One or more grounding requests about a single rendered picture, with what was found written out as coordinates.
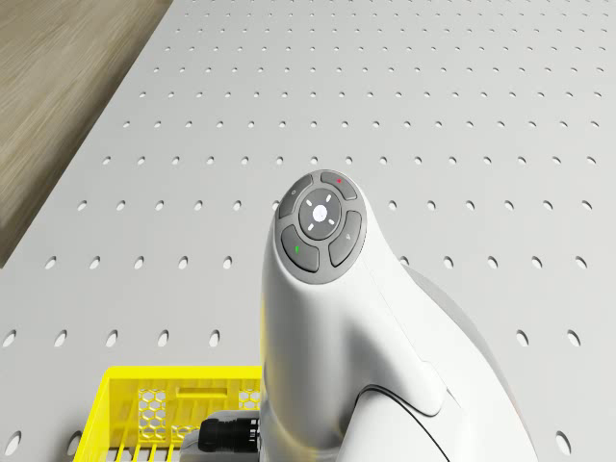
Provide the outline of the yellow basket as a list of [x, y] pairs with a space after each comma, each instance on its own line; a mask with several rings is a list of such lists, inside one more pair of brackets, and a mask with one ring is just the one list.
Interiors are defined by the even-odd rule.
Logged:
[[258, 366], [105, 372], [73, 462], [179, 462], [186, 436], [222, 410], [257, 410]]

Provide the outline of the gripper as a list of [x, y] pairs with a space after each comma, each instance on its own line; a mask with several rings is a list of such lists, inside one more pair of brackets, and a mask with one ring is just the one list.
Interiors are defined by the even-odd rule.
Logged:
[[258, 410], [218, 411], [188, 434], [182, 455], [260, 455], [260, 413]]

